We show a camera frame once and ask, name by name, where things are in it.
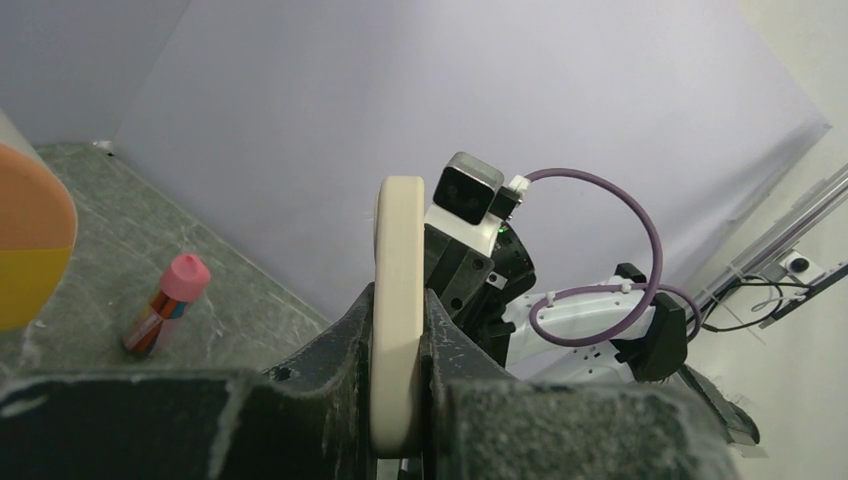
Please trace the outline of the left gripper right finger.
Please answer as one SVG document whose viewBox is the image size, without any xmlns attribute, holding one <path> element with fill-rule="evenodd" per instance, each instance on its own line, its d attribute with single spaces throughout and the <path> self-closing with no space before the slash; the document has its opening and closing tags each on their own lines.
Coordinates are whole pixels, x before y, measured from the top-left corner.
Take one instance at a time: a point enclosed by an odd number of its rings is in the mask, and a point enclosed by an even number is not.
<svg viewBox="0 0 848 480">
<path fill-rule="evenodd" d="M 681 388 L 522 381 L 425 295 L 427 479 L 735 479 L 720 425 Z"/>
</svg>

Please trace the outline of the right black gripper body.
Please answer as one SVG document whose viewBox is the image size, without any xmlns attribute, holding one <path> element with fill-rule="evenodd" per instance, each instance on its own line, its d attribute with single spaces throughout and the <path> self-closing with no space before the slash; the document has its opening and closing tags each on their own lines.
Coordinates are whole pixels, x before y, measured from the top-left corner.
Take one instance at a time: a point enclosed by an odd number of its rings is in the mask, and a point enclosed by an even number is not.
<svg viewBox="0 0 848 480">
<path fill-rule="evenodd" d="M 506 306 L 536 283 L 535 266 L 517 232 L 501 224 L 490 254 L 432 225 L 425 227 L 424 240 L 425 287 L 473 341 L 507 344 L 515 326 L 504 320 Z"/>
</svg>

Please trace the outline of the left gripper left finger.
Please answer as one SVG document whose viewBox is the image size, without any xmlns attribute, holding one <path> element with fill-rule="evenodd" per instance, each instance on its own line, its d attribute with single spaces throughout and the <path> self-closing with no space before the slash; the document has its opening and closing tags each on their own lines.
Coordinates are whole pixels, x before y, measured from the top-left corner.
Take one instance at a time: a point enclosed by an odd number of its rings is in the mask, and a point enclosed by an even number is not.
<svg viewBox="0 0 848 480">
<path fill-rule="evenodd" d="M 265 372 L 36 371 L 1 387 L 5 479 L 372 479 L 372 287 Z"/>
</svg>

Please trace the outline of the phone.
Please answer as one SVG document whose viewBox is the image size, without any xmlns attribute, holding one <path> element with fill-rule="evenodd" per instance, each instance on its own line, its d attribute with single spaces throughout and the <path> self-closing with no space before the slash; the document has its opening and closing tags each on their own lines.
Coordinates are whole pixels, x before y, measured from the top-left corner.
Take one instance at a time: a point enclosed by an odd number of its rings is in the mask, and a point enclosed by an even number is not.
<svg viewBox="0 0 848 480">
<path fill-rule="evenodd" d="M 389 176 L 376 201 L 369 427 L 372 449 L 384 459 L 419 445 L 424 194 L 422 178 Z"/>
</svg>

